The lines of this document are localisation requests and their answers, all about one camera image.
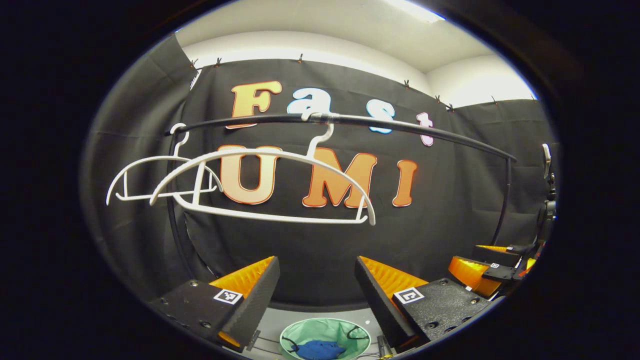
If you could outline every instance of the orange soft pad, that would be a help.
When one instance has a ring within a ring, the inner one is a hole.
[[[485,279],[482,274],[489,265],[476,263],[454,256],[449,264],[449,272],[453,274],[464,285],[471,287],[471,291],[480,295],[490,296],[500,286],[499,281]]]
[[[365,258],[364,256],[360,256],[360,259],[362,259],[362,262],[369,269],[371,275],[373,275],[389,300],[392,299],[394,293],[428,284],[427,281],[419,277],[407,274],[406,272],[402,272],[375,260]]]
[[[273,256],[225,275],[218,280],[210,282],[209,285],[242,293],[246,299],[249,297],[249,293],[251,293],[255,283],[260,279],[260,276],[262,276],[267,266],[269,266],[271,260],[273,260]]]
[[[225,340],[227,343],[230,343],[232,345],[235,345],[237,347],[240,347],[240,343],[238,343],[236,340],[234,340],[231,336],[229,336],[226,332],[221,331],[218,333],[218,336],[222,339]]]
[[[476,245],[477,247],[482,247],[485,249],[489,249],[489,250],[493,250],[493,251],[499,251],[499,252],[507,252],[507,247],[506,246],[488,246],[488,245]]]

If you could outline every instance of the blue cloth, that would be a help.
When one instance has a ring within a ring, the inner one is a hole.
[[[299,345],[298,348],[296,354],[305,360],[334,360],[347,350],[339,347],[336,341],[320,340],[309,341],[304,345]]]

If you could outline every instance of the green bin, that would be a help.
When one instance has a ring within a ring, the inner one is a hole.
[[[313,318],[298,321],[287,326],[280,334],[280,352],[287,360],[301,360],[295,352],[289,352],[293,344],[298,346],[312,340],[336,341],[338,346],[345,348],[337,359],[350,360],[362,355],[371,345],[369,333],[360,326],[346,320],[333,318]]]

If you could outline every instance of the white letter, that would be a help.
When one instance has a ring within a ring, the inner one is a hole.
[[[396,115],[393,105],[382,100],[369,100],[369,102],[367,102],[367,113],[369,113],[369,116],[372,118],[389,121],[393,120],[393,117]],[[369,126],[369,130],[383,134],[389,134],[391,132],[390,129],[373,126]]]
[[[415,118],[418,119],[418,122],[420,123],[420,125],[426,126],[426,127],[433,127],[433,121],[429,120],[429,114],[420,113],[416,115]],[[422,139],[422,143],[426,146],[433,145],[433,138],[431,136],[420,135],[420,139]]]
[[[287,106],[287,113],[302,114],[307,109],[313,112],[328,113],[331,106],[331,96],[328,92],[316,88],[303,88],[293,92],[293,100]]]

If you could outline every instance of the black rod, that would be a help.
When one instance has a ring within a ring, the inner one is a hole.
[[[509,202],[509,191],[511,190],[511,159],[506,159],[506,183],[504,184],[504,197],[502,198],[502,209],[500,210],[500,218],[498,219],[498,226],[495,228],[493,239],[491,240],[491,246],[495,246],[495,242],[498,240],[498,234],[500,234],[500,228],[502,227],[502,221],[504,220],[504,214],[507,211],[507,204]]]
[[[285,122],[285,123],[314,123],[314,124],[345,124],[345,125],[356,125],[356,126],[374,126],[374,127],[382,127],[384,129],[398,130],[398,131],[406,131],[409,133],[415,133],[420,135],[428,135],[434,138],[439,138],[443,140],[447,140],[454,143],[459,143],[461,145],[469,146],[474,149],[478,149],[481,151],[489,152],[490,154],[494,154],[500,156],[501,158],[508,158],[513,161],[518,161],[515,156],[508,154],[500,149],[487,145],[483,142],[479,142],[477,140],[467,138],[466,136],[450,133],[448,131],[433,129],[432,127],[425,127],[418,124],[409,124],[407,122],[401,121],[388,121],[388,120],[379,120],[374,119],[372,117],[364,117],[364,116],[355,116],[355,115],[340,115],[334,113],[315,113],[312,114],[308,120],[302,120],[300,114],[284,114],[284,115],[255,115],[255,116],[247,116],[247,117],[237,117],[237,118],[229,118],[229,119],[218,119],[218,120],[209,120],[199,122],[197,124],[187,125],[184,127],[180,127],[176,129],[176,133],[184,133],[185,131],[190,131],[193,129],[197,129],[199,127],[218,127],[218,126],[227,126],[227,125],[241,125],[241,124],[268,124],[274,122]],[[167,131],[164,133],[165,136],[171,136],[171,134]]]

